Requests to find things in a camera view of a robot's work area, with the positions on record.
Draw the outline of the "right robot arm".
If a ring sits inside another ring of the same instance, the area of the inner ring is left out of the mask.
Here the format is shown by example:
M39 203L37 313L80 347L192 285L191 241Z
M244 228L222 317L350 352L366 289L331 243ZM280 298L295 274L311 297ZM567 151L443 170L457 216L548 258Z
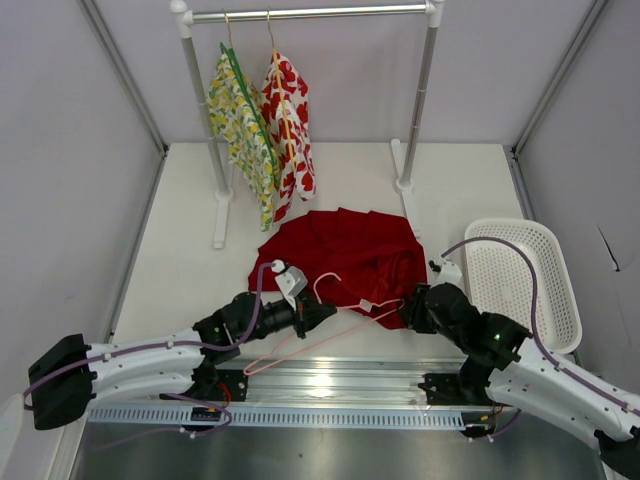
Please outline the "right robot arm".
M439 334L466 356L441 399L505 404L583 441L627 479L639 476L639 397L608 384L535 341L530 329L480 312L450 284L417 285L400 316L420 334Z

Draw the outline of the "red skirt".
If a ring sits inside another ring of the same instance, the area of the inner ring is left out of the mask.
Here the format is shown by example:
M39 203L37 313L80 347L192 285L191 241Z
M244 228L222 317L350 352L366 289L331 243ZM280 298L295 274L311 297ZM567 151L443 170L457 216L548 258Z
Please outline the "red skirt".
M281 224L258 248L248 276L251 291L257 287L259 266L275 260L299 268L323 302L379 305L358 312L376 317L388 330L405 327L396 309L417 284L427 281L425 252L407 219L376 211L312 210Z

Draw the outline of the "pink wire hanger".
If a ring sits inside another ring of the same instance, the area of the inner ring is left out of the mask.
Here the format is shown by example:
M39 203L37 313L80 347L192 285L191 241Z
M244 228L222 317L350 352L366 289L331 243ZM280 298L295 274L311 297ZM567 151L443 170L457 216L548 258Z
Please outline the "pink wire hanger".
M268 369L271 369L276 365L279 365L285 361L293 360L297 357L300 357L303 354L314 351L318 348L322 348L325 345L335 343L339 339L353 335L356 332L359 332L363 329L369 329L373 325L379 326L380 320L390 315L395 315L396 313L398 313L400 308L405 305L405 302L400 298L396 298L396 299L385 301L381 304L376 304L376 303L372 303L372 304L375 305L375 308L373 310L383 309L383 312L379 313L375 317L364 317L364 319L360 321L358 324L353 324L349 328L342 330L340 332L338 332L332 325L325 326L325 327L320 326L320 332L322 334L329 333L329 336L326 336L325 338L321 339L317 334L313 334L311 339L315 340L315 343L311 343L309 340L303 340L298 338L294 334L294 332L290 333L286 337L284 337L277 345L275 345L274 348L269 353L248 363L243 368L243 373L248 377L252 377ZM370 313L370 312L365 312L361 310L359 308L359 303L357 305L338 306L337 314L338 314L339 320L345 320L346 312L353 311L353 310L356 310L356 312L362 311L363 313ZM277 358L277 355L291 341L296 341L297 345L301 345L301 348L296 351L288 352L285 355L281 355L279 358Z

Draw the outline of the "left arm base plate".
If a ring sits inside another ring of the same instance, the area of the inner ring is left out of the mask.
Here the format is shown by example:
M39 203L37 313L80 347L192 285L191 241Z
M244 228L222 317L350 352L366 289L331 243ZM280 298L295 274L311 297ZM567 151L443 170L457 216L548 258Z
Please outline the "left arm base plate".
M214 386L212 399L218 402L245 402L248 394L248 377L242 370L221 369L217 371L218 383Z

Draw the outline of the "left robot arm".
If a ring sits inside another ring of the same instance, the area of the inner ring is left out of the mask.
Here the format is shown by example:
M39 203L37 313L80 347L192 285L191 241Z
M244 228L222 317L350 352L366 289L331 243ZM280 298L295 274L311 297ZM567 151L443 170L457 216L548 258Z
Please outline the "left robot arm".
M110 402L174 394L206 400L219 381L217 366L237 357L242 344L284 329L303 338L336 312L306 292L268 303L243 292L192 327L150 341L89 344L68 335L29 367L25 408L35 428L47 431Z

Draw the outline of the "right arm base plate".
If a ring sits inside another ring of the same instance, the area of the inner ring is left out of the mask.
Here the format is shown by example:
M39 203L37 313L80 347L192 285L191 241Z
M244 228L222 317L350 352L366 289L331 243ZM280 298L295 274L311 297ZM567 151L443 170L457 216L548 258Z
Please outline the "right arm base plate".
M482 378L476 379L462 373L426 373L417 383L432 406L478 406L495 404L486 394Z

